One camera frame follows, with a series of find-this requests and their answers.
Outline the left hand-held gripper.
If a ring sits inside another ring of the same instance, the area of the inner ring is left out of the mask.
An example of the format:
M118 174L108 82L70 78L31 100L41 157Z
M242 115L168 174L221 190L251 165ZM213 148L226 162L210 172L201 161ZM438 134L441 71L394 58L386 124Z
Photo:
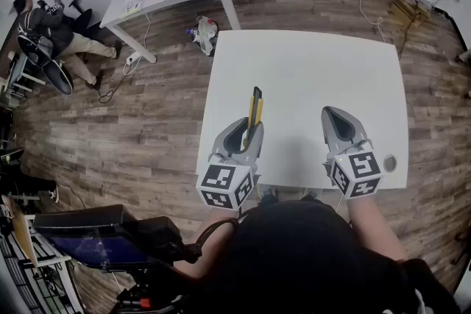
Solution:
M260 121L253 128L242 150L242 137L248 117L232 122L216 137L208 160L196 169L196 189L203 203L223 210L240 210L260 178L258 158L264 136Z

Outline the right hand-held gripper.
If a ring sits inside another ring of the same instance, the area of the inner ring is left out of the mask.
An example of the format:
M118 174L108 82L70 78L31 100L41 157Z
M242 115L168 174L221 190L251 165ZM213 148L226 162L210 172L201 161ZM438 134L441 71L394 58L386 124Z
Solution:
M330 150L325 167L333 185L345 199L374 195L383 171L363 124L348 112L331 106L322 109L321 122Z

